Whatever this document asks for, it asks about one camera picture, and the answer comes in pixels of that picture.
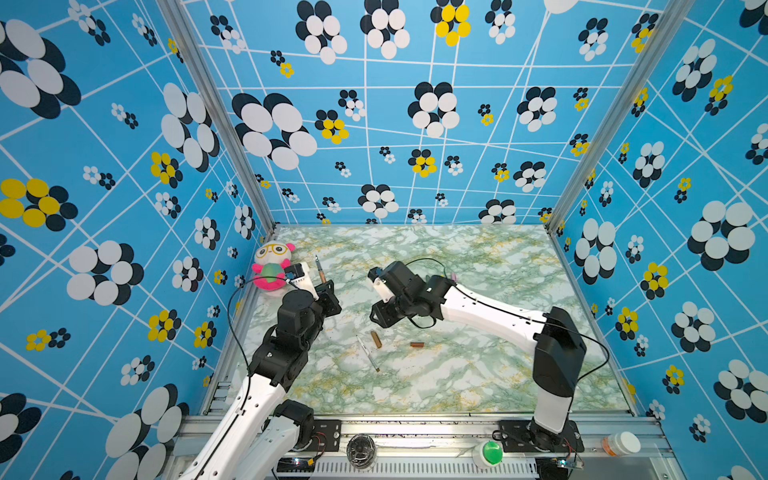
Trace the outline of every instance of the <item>marker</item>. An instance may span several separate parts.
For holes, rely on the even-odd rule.
[[[320,281],[326,282],[326,274],[323,272],[323,266],[320,265],[320,259],[315,255],[315,265],[317,265],[317,273],[320,274]]]
[[[362,347],[363,352],[365,352],[366,356],[368,356],[368,360],[371,361],[371,365],[373,365],[373,368],[375,368],[376,371],[378,372],[379,371],[379,366],[376,365],[376,362],[373,361],[373,357],[371,357],[371,352],[368,351],[368,347],[366,347],[366,344],[362,342],[362,340],[360,339],[359,336],[355,335],[355,337],[357,337],[357,343],[360,344],[360,346]]]

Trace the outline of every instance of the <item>blue wall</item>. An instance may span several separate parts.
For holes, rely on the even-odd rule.
[[[541,223],[666,5],[608,3],[184,7],[277,221]]]
[[[768,18],[744,7],[696,2],[559,237],[688,478],[768,472]]]
[[[5,2],[0,17],[8,480],[159,472],[181,415],[200,409],[225,302],[263,234],[234,229],[252,203],[157,6],[85,3]],[[167,139],[184,128],[177,150]]]

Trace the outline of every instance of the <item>green and white marble surface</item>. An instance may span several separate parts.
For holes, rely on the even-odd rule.
[[[478,329],[438,321],[431,329],[415,328],[407,319],[389,329],[369,320],[380,300],[366,274],[373,266],[420,257],[442,261],[458,282],[482,295],[528,309],[566,309],[579,331],[594,335],[541,226],[401,226],[281,227],[276,240],[294,243],[293,262],[310,265],[315,283],[317,254],[336,284],[343,311],[326,319],[310,350],[309,362],[288,392],[316,413],[520,412],[533,411],[537,386],[531,378],[532,357],[509,342]],[[409,266],[422,276],[441,274],[431,261]],[[266,329],[276,322],[282,293],[260,294],[243,342],[248,358]],[[429,325],[430,318],[416,318]],[[370,331],[383,347],[377,349]],[[366,343],[379,364],[376,372],[357,343]],[[424,342],[414,349],[411,342]],[[603,361],[590,341],[582,372]],[[242,360],[230,395],[242,382]],[[625,410],[627,403],[608,366],[582,380],[574,410]]]

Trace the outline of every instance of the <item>pink and white stuffed animal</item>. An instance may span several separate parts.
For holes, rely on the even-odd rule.
[[[291,252],[296,249],[292,243],[269,242],[262,245],[254,255],[253,284],[262,290],[278,290],[286,285],[284,269],[290,265]]]

